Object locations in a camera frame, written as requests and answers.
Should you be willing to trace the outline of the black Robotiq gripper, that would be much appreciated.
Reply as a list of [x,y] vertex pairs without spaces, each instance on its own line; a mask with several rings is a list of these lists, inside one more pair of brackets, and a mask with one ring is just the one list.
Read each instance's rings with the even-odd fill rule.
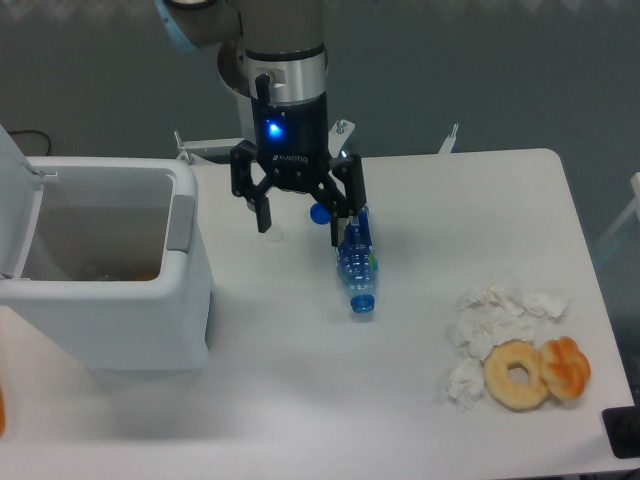
[[[363,209],[363,166],[360,155],[329,161],[327,95],[302,103],[267,104],[254,99],[256,145],[242,140],[231,149],[231,192],[243,197],[255,213],[259,233],[272,226],[267,192],[310,193],[329,213],[331,245],[343,241],[348,219]],[[266,177],[255,184],[257,159]]]

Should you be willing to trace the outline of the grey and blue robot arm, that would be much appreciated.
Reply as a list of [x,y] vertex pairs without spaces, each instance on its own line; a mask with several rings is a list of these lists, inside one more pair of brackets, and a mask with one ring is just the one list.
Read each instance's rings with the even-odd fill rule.
[[230,152],[231,190],[271,226],[271,188],[311,195],[329,214],[339,246],[366,204],[361,159],[339,151],[328,122],[328,55],[320,1],[159,1],[184,48],[220,45],[221,77],[251,104],[252,130]]

